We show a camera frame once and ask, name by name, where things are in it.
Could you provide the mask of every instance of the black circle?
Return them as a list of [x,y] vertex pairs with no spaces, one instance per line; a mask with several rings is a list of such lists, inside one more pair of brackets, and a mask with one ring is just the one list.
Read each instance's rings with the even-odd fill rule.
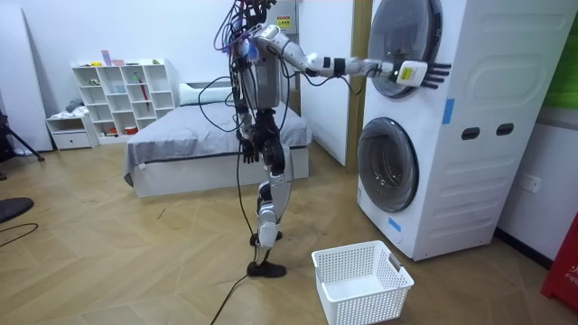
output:
[[411,204],[419,169],[414,146],[401,125],[380,117],[363,128],[358,171],[366,193],[381,210],[398,212]]

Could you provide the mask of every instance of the green wall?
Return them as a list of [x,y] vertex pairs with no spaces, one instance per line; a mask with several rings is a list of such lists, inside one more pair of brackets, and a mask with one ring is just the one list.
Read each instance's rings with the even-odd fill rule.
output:
[[578,110],[578,20],[574,19],[568,41],[545,96],[544,106]]

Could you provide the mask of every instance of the washing machine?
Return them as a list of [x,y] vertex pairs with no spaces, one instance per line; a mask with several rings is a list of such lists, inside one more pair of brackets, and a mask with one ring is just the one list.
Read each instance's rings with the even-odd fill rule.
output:
[[405,255],[490,242],[577,6],[374,1],[370,58],[452,64],[437,90],[366,90],[358,203]]

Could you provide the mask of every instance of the black cable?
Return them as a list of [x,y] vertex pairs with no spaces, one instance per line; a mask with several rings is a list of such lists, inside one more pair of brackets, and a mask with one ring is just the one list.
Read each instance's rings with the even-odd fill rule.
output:
[[[283,67],[283,73],[289,75],[289,69],[287,68],[287,65],[285,64],[285,60],[283,60],[283,58],[278,57],[277,58],[281,61],[281,66]],[[283,113],[283,121],[281,122],[281,126],[279,126],[279,134],[281,134],[281,130],[283,130],[283,125],[285,125],[285,119],[287,118],[287,109],[289,109],[289,93],[291,92],[291,82],[290,82],[290,78],[287,78],[287,99],[285,100],[285,112]]]
[[228,103],[228,99],[231,98],[231,96],[233,96],[233,92],[232,92],[232,91],[231,91],[231,93],[228,94],[228,96],[225,98],[225,105],[228,106],[228,107],[235,107],[235,103],[233,103],[233,105],[230,105],[230,104]]
[[12,229],[20,228],[20,227],[25,227],[25,226],[34,226],[34,229],[30,230],[29,232],[25,233],[24,235],[20,235],[19,237],[16,237],[16,238],[14,238],[14,239],[12,239],[12,240],[8,240],[7,242],[5,242],[5,243],[3,243],[2,245],[0,245],[0,247],[4,247],[4,246],[6,246],[6,245],[8,245],[8,244],[10,244],[10,243],[12,243],[12,242],[20,239],[20,238],[23,238],[23,237],[26,237],[26,236],[30,235],[31,233],[33,233],[34,231],[36,231],[36,229],[38,229],[38,227],[39,227],[37,223],[27,223],[27,224],[22,224],[22,225],[18,225],[18,226],[8,227],[8,228],[6,228],[6,229],[2,229],[2,230],[0,230],[0,233],[3,233],[3,232],[8,231],[8,230],[12,230]]
[[248,274],[245,274],[245,276],[243,276],[242,278],[238,279],[235,284],[233,284],[233,286],[231,287],[231,290],[228,292],[227,297],[225,297],[225,300],[223,301],[223,303],[220,305],[219,310],[217,311],[217,314],[215,315],[215,317],[213,318],[213,320],[210,322],[210,325],[213,325],[215,323],[215,321],[217,320],[217,318],[219,317],[220,313],[223,311],[223,307],[225,307],[225,303],[228,302],[228,299],[231,297],[231,294],[233,294],[233,292],[235,291],[235,289],[237,288],[237,285],[245,280],[246,277],[248,277]]
[[[243,217],[245,217],[245,221],[247,222],[247,227],[249,228],[249,232],[251,233],[251,236],[253,236],[253,228],[251,227],[251,224],[249,223],[249,219],[247,218],[247,213],[245,212],[245,207],[243,206],[243,200],[242,200],[242,193],[241,193],[241,181],[239,180],[239,169],[240,169],[240,164],[241,164],[241,155],[242,155],[242,151],[241,151],[241,143],[238,144],[238,155],[237,155],[237,193],[238,193],[238,203],[241,206],[241,211],[243,211]],[[253,262],[256,261],[256,245],[254,246],[255,248],[255,253],[253,254]],[[245,274],[242,278],[238,279],[235,284],[233,284],[233,286],[231,287],[231,289],[229,290],[227,297],[225,297],[225,300],[223,301],[223,303],[220,305],[219,310],[217,311],[217,313],[215,314],[215,317],[213,317],[213,320],[210,322],[210,325],[213,325],[215,323],[215,321],[217,320],[217,318],[219,317],[220,313],[223,311],[223,308],[225,307],[225,304],[227,304],[228,299],[231,297],[231,295],[233,294],[233,292],[235,291],[235,289],[237,288],[237,285],[245,280],[248,277],[248,274]]]
[[235,126],[235,128],[233,128],[232,130],[225,130],[224,128],[216,125],[215,123],[213,123],[213,121],[210,120],[210,118],[205,114],[205,111],[202,109],[202,103],[200,102],[200,96],[202,95],[203,92],[205,92],[205,90],[207,90],[207,88],[209,88],[210,86],[212,86],[212,84],[214,84],[215,82],[221,80],[221,79],[225,79],[228,78],[230,79],[230,76],[223,76],[223,77],[218,77],[216,79],[214,79],[213,81],[211,81],[209,83],[209,85],[207,85],[207,87],[205,87],[203,90],[200,91],[199,93],[199,108],[200,108],[200,112],[202,113],[203,116],[205,116],[205,118],[207,119],[207,121],[209,121],[209,123],[211,123],[213,126],[217,127],[219,130],[223,131],[223,132],[234,132],[237,131],[238,126]]

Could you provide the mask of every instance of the blue tape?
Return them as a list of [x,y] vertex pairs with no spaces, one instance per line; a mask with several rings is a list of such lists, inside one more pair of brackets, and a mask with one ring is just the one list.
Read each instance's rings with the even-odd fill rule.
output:
[[445,110],[443,111],[443,120],[442,124],[450,124],[452,121],[452,112],[453,112],[453,104],[455,103],[454,98],[448,98],[445,101]]
[[391,225],[391,227],[401,232],[401,226],[399,226],[391,217],[389,217],[389,224]]

